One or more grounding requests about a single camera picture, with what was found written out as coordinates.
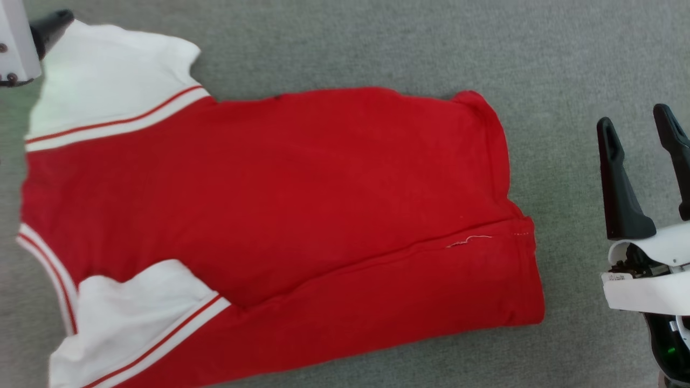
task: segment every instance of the red stripe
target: red stripe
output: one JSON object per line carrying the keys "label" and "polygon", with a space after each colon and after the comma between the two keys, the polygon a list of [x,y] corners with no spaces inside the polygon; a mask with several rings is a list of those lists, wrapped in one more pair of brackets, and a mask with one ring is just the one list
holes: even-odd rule
{"label": "red stripe", "polygon": [[57,271],[57,268],[55,268],[55,265],[48,259],[48,255],[46,255],[45,252],[43,252],[43,249],[38,246],[33,240],[31,240],[27,235],[24,235],[22,233],[19,234],[19,237],[24,239],[27,243],[31,244],[36,250],[43,256],[43,259],[48,263],[48,266],[50,267],[50,270],[55,274],[55,278],[57,279],[57,282],[60,286],[60,289],[62,290],[62,295],[65,298],[65,305],[67,306],[67,313],[70,316],[70,325],[72,326],[72,332],[74,334],[77,333],[77,322],[75,320],[75,313],[72,310],[72,303],[70,302],[70,296],[67,293],[67,287],[65,287],[65,283],[62,281],[62,278],[60,277],[60,272]]}
{"label": "red stripe", "polygon": [[180,93],[177,93],[176,95],[174,95],[174,96],[172,96],[171,98],[167,99],[164,103],[162,103],[162,104],[158,105],[157,107],[155,107],[155,108],[149,110],[148,112],[144,113],[143,115],[139,115],[139,116],[136,116],[136,117],[132,117],[131,119],[117,120],[117,121],[115,121],[115,122],[108,122],[108,123],[101,123],[101,124],[93,124],[93,125],[89,125],[89,126],[80,126],[80,127],[72,128],[72,129],[70,129],[70,130],[64,130],[64,131],[58,132],[58,133],[51,133],[50,135],[35,137],[35,138],[33,138],[33,139],[27,140],[27,141],[26,141],[26,144],[31,144],[31,143],[34,143],[34,142],[40,142],[41,140],[54,139],[54,138],[56,138],[56,137],[60,137],[60,136],[64,136],[64,135],[69,135],[70,133],[75,133],[75,132],[79,132],[79,131],[82,131],[82,130],[94,129],[94,128],[101,128],[101,127],[103,127],[103,126],[111,126],[111,125],[115,125],[115,124],[125,124],[125,123],[135,122],[135,121],[137,121],[137,120],[139,120],[139,119],[143,119],[144,117],[149,116],[149,115],[155,113],[157,110],[159,110],[160,108],[163,108],[165,105],[168,105],[170,102],[173,102],[173,100],[175,100],[176,98],[182,96],[183,94],[185,94],[185,93],[187,93],[187,92],[190,92],[190,91],[192,91],[192,90],[194,90],[194,89],[198,89],[198,88],[201,88],[201,85],[196,85],[196,86],[192,86],[191,88],[185,89],[185,90],[181,91]]}
{"label": "red stripe", "polygon": [[116,376],[116,375],[126,371],[127,369],[134,367],[136,364],[139,364],[144,358],[148,357],[148,355],[150,355],[156,349],[158,349],[160,346],[162,346],[162,344],[164,344],[167,340],[169,340],[170,337],[175,335],[178,331],[180,331],[183,327],[185,327],[191,320],[196,318],[200,313],[203,313],[210,305],[216,303],[216,301],[218,301],[218,299],[220,299],[220,298],[221,298],[220,295],[216,295],[215,298],[210,300],[210,302],[206,303],[202,308],[200,308],[199,310],[194,312],[194,314],[192,314],[187,319],[185,319],[181,324],[179,324],[177,327],[175,327],[175,329],[173,331],[171,331],[167,336],[165,336],[165,338],[160,340],[151,349],[147,350],[146,353],[142,354],[138,359],[132,361],[131,363],[127,364],[126,366],[124,366],[124,367],[122,367],[122,368],[120,368],[114,372],[106,374],[105,376],[101,377],[100,379],[90,383],[89,385],[85,385],[82,388],[93,388],[93,387],[97,386],[98,384],[102,383],[103,381],[106,381],[107,379],[112,378],[113,376]]}

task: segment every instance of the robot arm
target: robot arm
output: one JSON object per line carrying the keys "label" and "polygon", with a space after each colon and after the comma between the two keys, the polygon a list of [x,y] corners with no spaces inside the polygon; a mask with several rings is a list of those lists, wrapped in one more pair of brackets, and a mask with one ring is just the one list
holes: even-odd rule
{"label": "robot arm", "polygon": [[41,75],[39,61],[74,18],[60,10],[30,23],[21,0],[0,0],[0,87],[22,86]]}
{"label": "robot arm", "polygon": [[624,151],[608,117],[597,124],[612,267],[602,274],[612,309],[639,311],[665,377],[663,387],[690,387],[690,140],[663,104],[654,107],[659,138],[671,154],[683,223],[656,230],[623,168]]}

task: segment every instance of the white stripe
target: white stripe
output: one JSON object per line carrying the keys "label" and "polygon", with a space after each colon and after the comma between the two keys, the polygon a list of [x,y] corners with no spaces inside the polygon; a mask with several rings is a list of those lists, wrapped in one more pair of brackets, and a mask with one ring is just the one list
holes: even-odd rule
{"label": "white stripe", "polygon": [[[119,135],[122,133],[134,132],[136,130],[144,129],[157,122],[161,122],[168,117],[179,112],[188,105],[204,98],[208,97],[209,94],[206,89],[198,88],[190,90],[187,93],[179,96],[178,98],[172,100],[159,110],[154,113],[142,117],[141,119],[135,120],[133,122],[123,123],[123,124],[113,124],[108,126],[102,126],[93,129],[79,130],[77,132],[68,133],[66,135],[53,137],[50,139],[40,140],[38,142],[26,144],[27,152],[45,150],[49,148],[56,148],[60,146],[65,146],[67,144],[82,142],[84,140],[97,139],[99,137],[107,137],[113,135]],[[45,136],[45,133],[39,136],[34,136],[34,138]]]}
{"label": "white stripe", "polygon": [[[136,359],[141,357],[142,354],[146,353],[149,349],[157,345],[163,338],[165,338],[171,331],[175,330],[185,319],[189,318],[191,315],[196,313],[200,308],[202,308],[206,303],[210,302],[213,298],[215,298],[218,295],[218,292],[211,293],[208,297],[204,298],[201,302],[199,302],[199,308],[193,309],[189,313],[185,314],[182,316],[180,319],[176,321],[176,323],[172,324],[168,330],[165,330],[163,333],[161,333],[155,340],[153,340],[150,344],[150,346],[142,349],[142,351],[138,354],[133,355],[132,357],[129,357],[129,359],[125,360],[122,362],[120,365],[118,365],[115,368],[111,369],[112,373],[113,371],[116,371],[122,367],[125,367],[126,365],[129,365],[130,363],[134,362]],[[172,337],[170,337],[165,343],[163,343],[161,346],[158,347],[158,349],[154,350],[151,354],[146,356],[143,360],[139,361],[137,364],[133,365],[131,368],[126,369],[122,371],[120,374],[117,374],[100,384],[98,384],[95,388],[110,388],[114,387],[121,382],[132,378],[136,376],[137,374],[140,374],[146,368],[150,367],[156,361],[160,360],[168,354],[170,351],[172,351],[177,345],[182,343],[187,337],[191,336],[196,330],[198,330],[200,327],[202,327],[204,324],[206,324],[211,318],[215,317],[223,311],[225,308],[230,306],[230,302],[227,301],[225,298],[220,298],[216,302],[214,302],[212,305],[207,307],[204,311],[202,311],[198,316],[194,317],[191,321],[189,321],[184,327],[182,327],[177,333],[175,333]]]}
{"label": "white stripe", "polygon": [[28,226],[27,224],[21,224],[19,226],[19,232],[21,234],[26,235],[26,237],[28,237],[31,241],[38,245],[38,247],[46,254],[46,259],[48,259],[50,263],[55,267],[55,269],[57,270],[57,275],[60,277],[62,283],[65,285],[67,297],[69,298],[70,305],[72,306],[72,313],[76,317],[77,288],[75,286],[75,283],[72,281],[72,276],[70,276],[69,272],[67,272],[67,269],[65,269],[65,266],[62,265],[62,262],[57,258],[52,249],[50,249],[46,242],[43,241],[41,236],[39,236],[38,233],[31,229],[30,226]]}
{"label": "white stripe", "polygon": [[31,245],[31,243],[29,243],[26,239],[24,239],[21,236],[17,236],[17,243],[21,245],[22,248],[26,249],[29,253],[34,255],[48,273],[50,281],[52,282],[52,285],[55,288],[55,293],[57,294],[57,300],[60,305],[60,313],[62,315],[62,322],[65,325],[67,336],[74,335],[74,332],[72,331],[72,318],[70,317],[70,313],[67,310],[67,302],[65,301],[65,295],[62,293],[62,288],[60,287],[60,282],[58,281],[55,272],[53,272],[53,270],[50,268],[50,265],[43,257],[41,252],[39,252],[39,250],[36,249],[36,247],[34,247],[33,245]]}

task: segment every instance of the gray carpet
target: gray carpet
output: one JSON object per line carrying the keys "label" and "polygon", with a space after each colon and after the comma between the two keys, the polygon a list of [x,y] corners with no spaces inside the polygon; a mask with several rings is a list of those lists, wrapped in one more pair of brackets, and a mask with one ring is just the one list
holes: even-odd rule
{"label": "gray carpet", "polygon": [[[640,314],[608,309],[595,124],[612,118],[643,209],[679,220],[651,114],[690,128],[686,1],[27,0],[87,23],[176,35],[203,50],[193,75],[219,99],[378,85],[482,93],[511,153],[511,198],[537,226],[546,319],[436,338],[222,387],[652,387]],[[14,243],[22,136],[39,83],[0,91],[0,386],[44,387],[63,329],[48,277]]]}

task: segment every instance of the striped trim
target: striped trim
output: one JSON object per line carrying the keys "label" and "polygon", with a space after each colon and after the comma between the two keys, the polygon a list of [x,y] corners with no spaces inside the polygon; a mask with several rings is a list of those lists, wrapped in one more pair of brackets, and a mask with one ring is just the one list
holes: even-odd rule
{"label": "striped trim", "polygon": [[48,245],[41,239],[33,229],[27,224],[22,224],[19,227],[19,235],[17,236],[17,243],[24,249],[33,254],[36,259],[43,265],[48,273],[50,280],[52,280],[53,287],[57,293],[57,299],[60,304],[60,312],[62,320],[65,324],[65,330],[68,336],[77,333],[76,321],[76,301],[77,288],[75,287],[72,277],[57,259],[55,253],[48,247]]}
{"label": "striped trim", "polygon": [[57,133],[51,133],[49,135],[27,137],[26,150],[28,152],[40,151],[82,142],[84,140],[134,132],[161,122],[193,102],[208,96],[208,92],[203,89],[201,85],[192,86],[191,88],[187,88],[173,95],[171,98],[148,112],[136,117],[89,126],[80,126]]}
{"label": "striped trim", "polygon": [[152,346],[144,349],[139,355],[134,355],[132,357],[134,360],[130,358],[123,362],[124,366],[88,385],[84,385],[83,388],[110,388],[136,376],[170,353],[187,337],[191,336],[196,330],[218,315],[218,313],[230,306],[227,299],[221,297],[217,292],[211,293],[199,304],[201,306],[198,309],[182,316],[168,330],[152,341]]}

